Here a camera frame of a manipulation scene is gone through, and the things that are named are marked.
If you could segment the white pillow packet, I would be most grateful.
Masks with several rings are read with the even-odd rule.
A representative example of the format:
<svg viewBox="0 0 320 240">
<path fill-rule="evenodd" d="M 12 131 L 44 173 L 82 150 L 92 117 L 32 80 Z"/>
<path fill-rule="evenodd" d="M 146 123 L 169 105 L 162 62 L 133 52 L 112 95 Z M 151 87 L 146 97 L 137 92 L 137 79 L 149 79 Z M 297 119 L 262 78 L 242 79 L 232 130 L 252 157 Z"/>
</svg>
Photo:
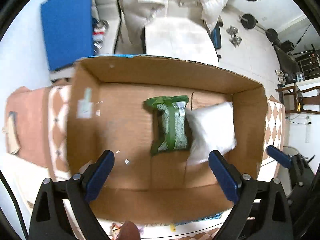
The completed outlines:
<svg viewBox="0 0 320 240">
<path fill-rule="evenodd" d="M 192 135 L 188 165 L 207 162 L 214 150 L 224 155 L 236 147 L 232 102 L 186 110 L 185 117 Z"/>
</svg>

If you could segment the green snack bag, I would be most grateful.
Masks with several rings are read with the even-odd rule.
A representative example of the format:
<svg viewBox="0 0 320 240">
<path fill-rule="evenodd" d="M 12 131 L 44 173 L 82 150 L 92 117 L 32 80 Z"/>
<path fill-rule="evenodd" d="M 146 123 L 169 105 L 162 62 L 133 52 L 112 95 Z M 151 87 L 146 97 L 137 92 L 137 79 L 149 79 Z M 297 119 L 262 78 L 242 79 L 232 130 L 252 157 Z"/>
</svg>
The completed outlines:
<svg viewBox="0 0 320 240">
<path fill-rule="evenodd" d="M 189 139 L 185 123 L 186 95 L 157 96 L 146 99 L 144 105 L 157 118 L 157 138 L 153 141 L 152 156 L 163 152 L 184 151 L 189 148 Z"/>
</svg>

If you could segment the orange panda snack bag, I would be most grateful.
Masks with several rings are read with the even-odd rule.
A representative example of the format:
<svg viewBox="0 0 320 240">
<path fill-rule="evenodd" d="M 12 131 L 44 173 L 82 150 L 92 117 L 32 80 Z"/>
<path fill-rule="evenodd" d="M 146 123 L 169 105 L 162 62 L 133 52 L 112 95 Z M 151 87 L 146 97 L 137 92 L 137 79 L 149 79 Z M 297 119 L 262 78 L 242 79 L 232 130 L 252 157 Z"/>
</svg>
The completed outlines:
<svg viewBox="0 0 320 240">
<path fill-rule="evenodd" d="M 111 239 L 121 239 L 122 237 L 122 227 L 124 224 L 112 223 L 110 226 Z"/>
</svg>

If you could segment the wooden chair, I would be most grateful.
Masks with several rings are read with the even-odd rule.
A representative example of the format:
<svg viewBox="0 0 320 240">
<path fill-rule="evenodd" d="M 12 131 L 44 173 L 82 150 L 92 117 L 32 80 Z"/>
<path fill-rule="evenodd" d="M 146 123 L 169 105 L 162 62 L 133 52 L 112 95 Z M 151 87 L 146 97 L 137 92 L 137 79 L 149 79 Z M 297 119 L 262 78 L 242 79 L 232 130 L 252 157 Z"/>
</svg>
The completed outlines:
<svg viewBox="0 0 320 240">
<path fill-rule="evenodd" d="M 284 101 L 284 96 L 293 96 L 294 109 L 287 109 L 285 111 L 286 114 L 300 114 L 300 113 L 308 113 L 308 114 L 318 114 L 319 111 L 305 109 L 304 106 L 319 106 L 320 98 L 319 95 L 315 96 L 306 96 L 303 94 L 317 90 L 319 91 L 319 86 L 311 87 L 305 90 L 301 90 L 298 88 L 297 84 L 291 85 L 289 87 L 283 87 L 278 84 L 278 88 L 276 92 L 279 94 L 279 99 L 282 104 Z"/>
</svg>

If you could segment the cardboard box with printed side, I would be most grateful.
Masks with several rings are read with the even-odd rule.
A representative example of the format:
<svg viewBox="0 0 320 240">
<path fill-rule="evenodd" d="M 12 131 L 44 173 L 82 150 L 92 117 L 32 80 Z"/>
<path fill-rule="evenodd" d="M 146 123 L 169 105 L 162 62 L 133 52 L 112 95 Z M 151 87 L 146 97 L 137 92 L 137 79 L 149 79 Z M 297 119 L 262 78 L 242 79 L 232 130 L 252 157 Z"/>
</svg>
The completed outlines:
<svg viewBox="0 0 320 240">
<path fill-rule="evenodd" d="M 262 84 L 202 64 L 153 56 L 96 56 L 74 63 L 67 119 L 72 173 L 114 153 L 114 167 L 90 202 L 100 219 L 138 224 L 184 222 L 232 207 L 208 163 L 188 165 L 163 114 L 146 104 L 186 96 L 188 109 L 229 101 L 236 146 L 226 160 L 257 178 L 264 152 L 267 99 Z"/>
</svg>

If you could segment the chrome dumbbells pair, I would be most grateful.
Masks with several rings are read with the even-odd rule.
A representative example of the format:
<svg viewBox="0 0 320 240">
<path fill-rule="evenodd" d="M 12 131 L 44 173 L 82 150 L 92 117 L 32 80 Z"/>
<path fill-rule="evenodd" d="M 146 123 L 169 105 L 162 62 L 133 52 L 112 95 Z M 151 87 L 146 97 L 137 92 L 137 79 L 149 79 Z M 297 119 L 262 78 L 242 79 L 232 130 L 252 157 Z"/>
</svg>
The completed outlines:
<svg viewBox="0 0 320 240">
<path fill-rule="evenodd" d="M 231 36 L 231 38 L 229 39 L 229 41 L 231 42 L 231 44 L 235 47 L 239 47 L 241 42 L 242 42 L 242 38 L 240 36 L 238 36 L 238 28 L 234 27 L 234 26 L 230 26 L 226 32 Z"/>
</svg>

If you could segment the white padded chair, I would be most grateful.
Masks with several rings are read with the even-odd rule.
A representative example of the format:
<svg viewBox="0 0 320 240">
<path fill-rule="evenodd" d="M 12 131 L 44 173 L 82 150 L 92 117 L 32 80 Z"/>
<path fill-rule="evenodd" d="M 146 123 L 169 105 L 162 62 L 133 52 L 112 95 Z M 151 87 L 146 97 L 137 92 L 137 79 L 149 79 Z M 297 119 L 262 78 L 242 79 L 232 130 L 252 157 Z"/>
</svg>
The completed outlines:
<svg viewBox="0 0 320 240">
<path fill-rule="evenodd" d="M 160 17 L 144 28 L 146 54 L 219 66 L 205 27 L 188 18 Z"/>
</svg>

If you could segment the blue folded mat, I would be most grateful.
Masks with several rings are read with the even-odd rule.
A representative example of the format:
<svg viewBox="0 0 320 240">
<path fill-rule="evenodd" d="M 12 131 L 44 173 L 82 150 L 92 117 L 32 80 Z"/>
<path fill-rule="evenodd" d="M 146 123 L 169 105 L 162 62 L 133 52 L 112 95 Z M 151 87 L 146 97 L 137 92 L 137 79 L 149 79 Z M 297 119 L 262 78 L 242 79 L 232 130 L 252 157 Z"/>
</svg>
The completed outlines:
<svg viewBox="0 0 320 240">
<path fill-rule="evenodd" d="M 41 21 L 49 70 L 94 55 L 92 0 L 48 0 Z"/>
</svg>

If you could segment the white puffer jacket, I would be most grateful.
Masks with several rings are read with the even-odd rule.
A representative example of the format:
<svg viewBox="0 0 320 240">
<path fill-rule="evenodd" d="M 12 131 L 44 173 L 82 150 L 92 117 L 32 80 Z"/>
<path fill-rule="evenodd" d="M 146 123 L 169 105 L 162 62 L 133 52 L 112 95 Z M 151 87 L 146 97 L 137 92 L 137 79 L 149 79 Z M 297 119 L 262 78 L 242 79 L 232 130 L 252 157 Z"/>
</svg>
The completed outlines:
<svg viewBox="0 0 320 240">
<path fill-rule="evenodd" d="M 215 28 L 228 0 L 119 0 L 129 41 L 138 44 L 144 27 L 157 17 L 182 17 Z"/>
</svg>

